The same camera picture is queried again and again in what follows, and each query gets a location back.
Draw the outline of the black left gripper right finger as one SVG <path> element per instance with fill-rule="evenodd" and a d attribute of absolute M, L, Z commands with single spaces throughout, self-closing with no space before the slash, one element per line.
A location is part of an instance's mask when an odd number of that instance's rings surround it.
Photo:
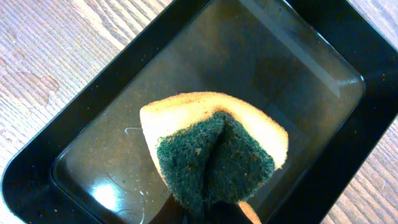
<path fill-rule="evenodd" d="M 214 205 L 214 223 L 219 224 L 261 224 L 261 220 L 252 206 L 247 202 Z"/>

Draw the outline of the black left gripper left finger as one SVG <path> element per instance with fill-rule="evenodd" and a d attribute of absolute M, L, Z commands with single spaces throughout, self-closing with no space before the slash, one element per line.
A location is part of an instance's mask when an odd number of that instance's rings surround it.
<path fill-rule="evenodd" d="M 174 196 L 170 195 L 149 224 L 189 224 L 189 217 Z"/>

